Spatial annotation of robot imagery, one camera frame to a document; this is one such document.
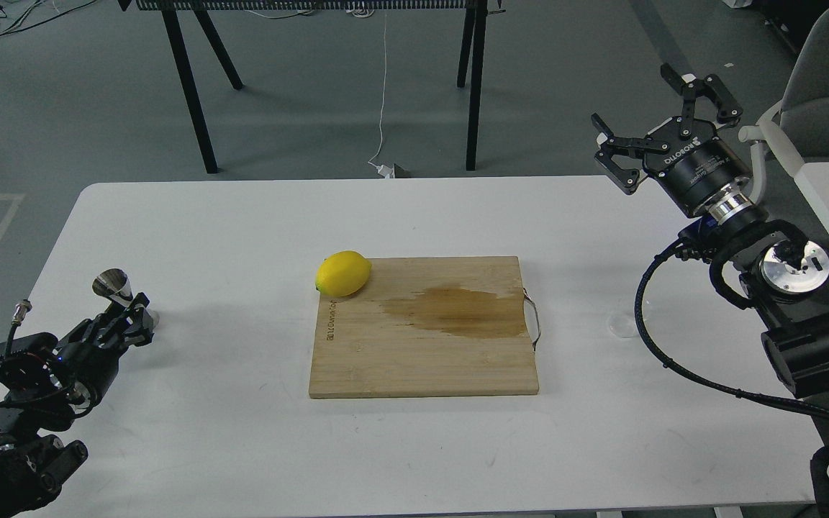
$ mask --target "floor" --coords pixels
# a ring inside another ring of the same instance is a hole
[[[13,19],[28,4],[4,8]],[[25,25],[79,4],[52,0]],[[201,164],[158,13],[124,13],[102,0],[1,38],[0,342],[14,303],[32,291],[89,184],[379,180],[368,160],[381,130],[385,142],[374,163],[399,164],[412,177],[599,174],[592,112],[628,137],[680,112],[680,99],[659,78],[662,62],[682,73],[719,73],[743,105],[744,122],[779,99],[794,62],[758,12],[718,0],[510,0],[504,7],[488,19],[478,168],[471,173],[464,170],[468,89],[454,83],[458,12],[381,11],[358,19],[330,11],[277,20],[213,13],[244,91],[230,88],[196,20],[181,13],[223,168],[216,176]],[[748,157],[734,131],[723,137]],[[780,196],[790,198],[783,189]],[[743,513],[784,518],[799,510]]]

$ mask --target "lemon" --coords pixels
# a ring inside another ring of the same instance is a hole
[[[366,284],[373,267],[366,257],[344,250],[325,259],[315,274],[315,288],[329,297],[348,297]]]

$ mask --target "gray chair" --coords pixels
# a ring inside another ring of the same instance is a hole
[[[751,198],[757,203],[766,187],[767,148],[790,176],[805,162],[829,161],[829,9],[810,30],[782,101],[738,137],[751,143]]]

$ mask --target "wet spot on cutting board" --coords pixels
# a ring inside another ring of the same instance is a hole
[[[448,284],[425,289],[413,299],[388,299],[382,309],[413,327],[457,337],[506,338],[526,332],[522,294],[498,297]]]

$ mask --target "bamboo cutting board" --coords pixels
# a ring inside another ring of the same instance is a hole
[[[360,291],[320,296],[310,397],[539,393],[517,257],[371,262]]]

